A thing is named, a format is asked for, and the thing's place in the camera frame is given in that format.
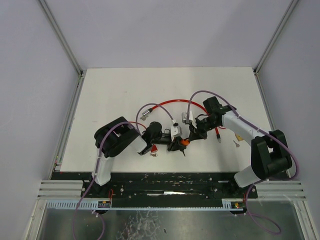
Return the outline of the orange black padlock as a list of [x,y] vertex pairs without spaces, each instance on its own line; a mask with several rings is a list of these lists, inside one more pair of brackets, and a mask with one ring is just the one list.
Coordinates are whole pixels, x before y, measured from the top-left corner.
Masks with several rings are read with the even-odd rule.
[[188,146],[190,144],[190,141],[188,138],[185,138],[185,139],[182,139],[180,141],[180,143],[183,145],[183,146]]

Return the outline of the thick red cable lock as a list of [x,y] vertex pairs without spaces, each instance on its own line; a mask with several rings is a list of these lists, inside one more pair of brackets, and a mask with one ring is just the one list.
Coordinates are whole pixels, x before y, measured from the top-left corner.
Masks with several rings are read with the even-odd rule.
[[[187,99],[171,99],[171,100],[166,100],[166,101],[163,101],[161,103],[158,103],[156,105],[154,105],[153,107],[151,108],[148,108],[147,110],[145,110],[141,116],[140,116],[140,119],[142,121],[145,121],[146,118],[149,116],[149,114],[155,110],[156,108],[159,108],[160,106],[164,106],[164,105],[167,105],[167,104],[171,104],[171,103],[188,103],[189,100]],[[206,114],[208,113],[207,110],[202,106],[200,105],[199,103],[196,103],[194,101],[191,101],[191,104],[202,109]],[[216,138],[218,140],[219,143],[221,143],[221,136],[220,136],[220,132],[219,132],[219,129],[224,129],[223,127],[216,127],[215,128],[215,134],[216,134]]]

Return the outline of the small red padlock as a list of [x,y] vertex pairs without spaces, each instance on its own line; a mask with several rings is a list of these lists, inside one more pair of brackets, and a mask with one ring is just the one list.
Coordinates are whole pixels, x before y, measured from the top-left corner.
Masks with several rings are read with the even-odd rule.
[[151,152],[152,154],[155,154],[157,151],[158,151],[157,146],[156,146],[155,144],[153,144],[150,152]]

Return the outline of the red padlock with thin cable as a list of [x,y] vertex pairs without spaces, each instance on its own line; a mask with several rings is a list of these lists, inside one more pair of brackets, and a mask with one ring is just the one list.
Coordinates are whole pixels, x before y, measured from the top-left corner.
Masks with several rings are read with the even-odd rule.
[[129,123],[131,123],[131,124],[136,124],[136,125],[138,125],[138,126],[142,126],[144,129],[147,129],[147,127],[146,127],[144,124],[142,124],[142,123],[135,122],[135,121],[129,121]]

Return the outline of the brass padlock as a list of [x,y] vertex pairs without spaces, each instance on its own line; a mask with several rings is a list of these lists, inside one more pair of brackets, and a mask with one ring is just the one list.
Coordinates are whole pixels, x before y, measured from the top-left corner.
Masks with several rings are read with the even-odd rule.
[[239,142],[241,142],[241,141],[244,140],[244,139],[243,139],[240,135],[238,135],[238,134],[235,134],[235,137],[236,137],[236,139],[237,139]]

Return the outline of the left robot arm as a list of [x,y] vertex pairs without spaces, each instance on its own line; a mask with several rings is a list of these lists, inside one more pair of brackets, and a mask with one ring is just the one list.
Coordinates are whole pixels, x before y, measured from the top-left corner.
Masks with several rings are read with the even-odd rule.
[[127,147],[131,146],[139,155],[154,154],[157,145],[167,146],[169,152],[184,152],[190,144],[188,139],[182,138],[181,127],[173,120],[168,132],[162,131],[162,125],[153,121],[143,131],[138,132],[131,122],[123,116],[106,124],[94,134],[98,157],[92,178],[94,182],[103,186],[111,180],[114,159]]

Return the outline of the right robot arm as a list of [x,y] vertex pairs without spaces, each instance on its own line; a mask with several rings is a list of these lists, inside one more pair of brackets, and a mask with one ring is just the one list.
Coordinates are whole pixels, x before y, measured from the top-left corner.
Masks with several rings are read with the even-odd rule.
[[187,107],[185,124],[189,125],[188,140],[207,138],[207,132],[217,127],[224,127],[239,135],[250,146],[250,165],[234,175],[234,182],[240,188],[266,180],[292,167],[286,137],[280,130],[266,132],[244,119],[229,103],[219,103],[217,97],[210,97],[203,102],[207,117],[194,118]]

